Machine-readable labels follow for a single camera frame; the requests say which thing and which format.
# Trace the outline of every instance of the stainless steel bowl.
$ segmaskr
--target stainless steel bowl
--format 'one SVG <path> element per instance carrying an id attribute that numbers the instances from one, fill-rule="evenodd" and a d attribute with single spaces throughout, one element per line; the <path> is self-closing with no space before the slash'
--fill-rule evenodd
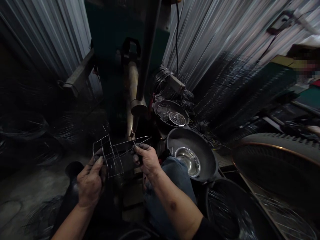
<path id="1" fill-rule="evenodd" d="M 179 127 L 186 125 L 186 119 L 181 113 L 171 112 L 169 113 L 169 119 Z"/>
<path id="2" fill-rule="evenodd" d="M 174 157 L 187 165 L 188 174 L 190 177 L 197 177 L 200 174 L 201 166 L 199 159 L 189 148 L 178 148 L 174 154 Z"/>

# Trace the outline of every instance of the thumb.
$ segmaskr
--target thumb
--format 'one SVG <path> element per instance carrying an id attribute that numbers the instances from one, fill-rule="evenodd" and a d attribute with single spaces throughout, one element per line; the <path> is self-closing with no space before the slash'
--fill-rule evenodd
<path id="1" fill-rule="evenodd" d="M 92 166 L 90 174 L 99 174 L 99 171 L 102 167 L 102 156 L 99 157 L 99 159 L 95 162 L 95 164 Z"/>
<path id="2" fill-rule="evenodd" d="M 144 157 L 146 155 L 146 150 L 143 150 L 142 148 L 138 147 L 137 145 L 134 145 L 134 151 Z"/>

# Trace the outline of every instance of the corrugated metal wall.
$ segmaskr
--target corrugated metal wall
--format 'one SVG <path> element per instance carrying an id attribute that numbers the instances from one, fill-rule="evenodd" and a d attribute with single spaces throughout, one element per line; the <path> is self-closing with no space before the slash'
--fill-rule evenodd
<path id="1" fill-rule="evenodd" d="M 179 4 L 180 23 L 178 33 L 179 70 L 188 73 L 186 86 L 193 90 L 223 52 L 229 51 L 252 57 L 256 61 L 274 36 L 266 29 L 283 10 L 300 9 L 311 25 L 320 29 L 320 2 L 318 0 L 184 0 Z M 164 65 L 176 69 L 175 31 L 176 6 L 171 7 L 171 35 L 164 55 Z M 282 31 L 271 45 L 260 64 L 270 61 L 276 54 L 286 54 L 294 43 L 311 34 L 295 24 Z"/>
<path id="2" fill-rule="evenodd" d="M 83 0 L 3 0 L 2 40 L 32 71 L 65 81 L 90 51 L 91 34 Z M 97 76 L 89 88 L 102 95 Z"/>
<path id="3" fill-rule="evenodd" d="M 179 69 L 188 73 L 187 87 L 193 90 L 222 51 L 251 56 L 257 60 L 273 36 L 267 27 L 285 9 L 308 12 L 320 5 L 318 0 L 183 0 L 179 3 Z M 306 15 L 319 29 L 320 9 Z M 171 35 L 164 64 L 176 69 L 174 50 L 177 24 L 172 5 Z M 90 30 L 83 0 L 3 0 L 0 3 L 2 38 L 22 62 L 43 77 L 67 79 L 89 52 Z M 309 32 L 295 24 L 284 30 L 261 60 L 285 54 L 293 43 Z M 102 89 L 95 75 L 89 77 L 94 95 Z"/>

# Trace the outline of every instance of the electrical cable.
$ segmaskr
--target electrical cable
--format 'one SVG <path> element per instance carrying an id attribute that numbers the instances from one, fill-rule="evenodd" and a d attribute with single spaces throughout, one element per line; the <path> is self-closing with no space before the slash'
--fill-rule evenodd
<path id="1" fill-rule="evenodd" d="M 177 32 L 176 32 L 176 55 L 177 55 L 177 73 L 176 77 L 178 78 L 178 73 L 179 73 L 179 64 L 178 64 L 178 32 L 179 32 L 179 6 L 178 6 L 178 0 L 176 0 L 176 7 L 177 7 Z"/>
<path id="2" fill-rule="evenodd" d="M 280 33 L 278 33 L 276 36 L 274 36 L 274 38 L 272 39 L 272 41 L 270 42 L 269 46 L 267 47 L 267 49 L 263 52 L 263 54 L 258 58 L 257 62 L 260 62 L 260 60 L 265 56 L 266 52 L 268 51 L 268 49 L 270 48 L 270 46 L 272 45 L 272 43 L 274 42 L 274 40 L 277 38 L 277 36 L 279 35 Z"/>
<path id="3" fill-rule="evenodd" d="M 64 84 L 71 85 L 72 87 L 74 87 L 74 89 L 76 90 L 77 94 L 78 95 L 80 94 L 78 89 L 73 84 L 71 84 L 71 83 L 64 83 Z"/>
<path id="4" fill-rule="evenodd" d="M 299 20 L 303 15 L 305 15 L 305 14 L 307 14 L 307 13 L 310 13 L 310 12 L 313 12 L 313 11 L 317 10 L 318 8 L 319 8 L 319 7 L 317 7 L 317 8 L 315 8 L 315 9 L 313 9 L 313 10 L 310 10 L 310 11 L 308 11 L 308 12 L 305 12 L 305 13 L 301 14 L 301 16 L 297 18 L 297 20 Z"/>

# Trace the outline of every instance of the fingernail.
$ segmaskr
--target fingernail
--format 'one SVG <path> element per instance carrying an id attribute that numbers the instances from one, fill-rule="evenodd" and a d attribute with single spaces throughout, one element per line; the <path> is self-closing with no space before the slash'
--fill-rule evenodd
<path id="1" fill-rule="evenodd" d="M 100 163 L 102 163 L 102 156 L 101 157 L 99 157 L 99 159 L 98 159 L 98 163 L 100 164 Z"/>

